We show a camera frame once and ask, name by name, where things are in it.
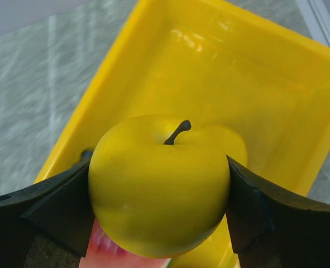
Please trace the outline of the watermelon slice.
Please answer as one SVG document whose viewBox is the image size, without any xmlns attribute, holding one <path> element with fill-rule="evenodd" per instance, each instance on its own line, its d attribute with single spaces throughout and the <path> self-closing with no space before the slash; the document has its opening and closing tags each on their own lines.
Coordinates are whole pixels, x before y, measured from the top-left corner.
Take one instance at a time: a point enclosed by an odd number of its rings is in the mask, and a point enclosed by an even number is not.
<svg viewBox="0 0 330 268">
<path fill-rule="evenodd" d="M 80 259 L 81 268 L 158 268 L 168 267 L 170 259 L 152 259 L 130 253 L 116 245 L 94 221 L 86 257 Z"/>
</svg>

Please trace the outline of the yellow plastic tray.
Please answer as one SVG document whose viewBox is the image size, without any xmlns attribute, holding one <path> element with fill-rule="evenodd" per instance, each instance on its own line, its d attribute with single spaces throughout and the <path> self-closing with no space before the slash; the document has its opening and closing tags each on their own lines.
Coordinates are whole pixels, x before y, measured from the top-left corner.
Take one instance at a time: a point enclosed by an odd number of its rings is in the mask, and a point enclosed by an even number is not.
<svg viewBox="0 0 330 268">
<path fill-rule="evenodd" d="M 139 1 L 37 181 L 143 114 L 223 124 L 250 170 L 306 195 L 330 150 L 330 48 L 225 1 Z"/>
</svg>

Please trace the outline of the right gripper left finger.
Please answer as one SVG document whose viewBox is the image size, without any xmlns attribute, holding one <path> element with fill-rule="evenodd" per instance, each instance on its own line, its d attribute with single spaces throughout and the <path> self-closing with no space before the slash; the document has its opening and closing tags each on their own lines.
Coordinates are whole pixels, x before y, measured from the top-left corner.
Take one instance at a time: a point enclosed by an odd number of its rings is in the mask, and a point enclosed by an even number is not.
<svg viewBox="0 0 330 268">
<path fill-rule="evenodd" d="M 78 267 L 94 223 L 90 158 L 0 196 L 0 267 Z"/>
</svg>

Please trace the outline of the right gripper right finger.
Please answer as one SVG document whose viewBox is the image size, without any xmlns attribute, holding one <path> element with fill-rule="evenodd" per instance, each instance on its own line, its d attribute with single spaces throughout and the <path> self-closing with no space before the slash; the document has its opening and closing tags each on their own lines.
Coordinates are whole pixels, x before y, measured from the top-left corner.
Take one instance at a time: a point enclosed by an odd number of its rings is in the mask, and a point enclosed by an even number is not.
<svg viewBox="0 0 330 268">
<path fill-rule="evenodd" d="M 286 190 L 228 158 L 226 210 L 241 267 L 330 267 L 330 204 Z"/>
</svg>

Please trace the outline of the aluminium rail frame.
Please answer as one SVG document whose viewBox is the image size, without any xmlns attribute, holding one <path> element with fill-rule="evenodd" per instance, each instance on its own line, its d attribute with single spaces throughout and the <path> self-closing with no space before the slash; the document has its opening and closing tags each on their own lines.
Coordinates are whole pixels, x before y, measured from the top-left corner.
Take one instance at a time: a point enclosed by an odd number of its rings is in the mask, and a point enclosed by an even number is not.
<svg viewBox="0 0 330 268">
<path fill-rule="evenodd" d="M 296 0 L 312 38 L 330 47 L 330 0 Z"/>
</svg>

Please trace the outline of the yellow apple with stem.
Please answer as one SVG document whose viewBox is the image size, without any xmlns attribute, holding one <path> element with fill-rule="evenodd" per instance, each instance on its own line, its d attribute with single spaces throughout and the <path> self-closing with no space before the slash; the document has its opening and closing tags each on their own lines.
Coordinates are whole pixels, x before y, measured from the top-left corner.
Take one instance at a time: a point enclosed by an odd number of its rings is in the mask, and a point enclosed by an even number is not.
<svg viewBox="0 0 330 268">
<path fill-rule="evenodd" d="M 153 258 L 187 253 L 224 217 L 229 158 L 247 164 L 248 153 L 243 138 L 225 126 L 161 115 L 122 121 L 90 160 L 95 217 L 126 251 Z"/>
</svg>

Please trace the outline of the dark purple grape bunch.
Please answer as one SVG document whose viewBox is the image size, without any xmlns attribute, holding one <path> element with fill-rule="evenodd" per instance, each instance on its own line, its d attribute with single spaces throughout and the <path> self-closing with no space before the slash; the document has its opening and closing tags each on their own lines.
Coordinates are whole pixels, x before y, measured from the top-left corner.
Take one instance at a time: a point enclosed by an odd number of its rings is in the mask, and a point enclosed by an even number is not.
<svg viewBox="0 0 330 268">
<path fill-rule="evenodd" d="M 85 149 L 80 153 L 79 160 L 73 164 L 73 166 L 85 165 L 90 162 L 93 155 L 93 150 Z"/>
</svg>

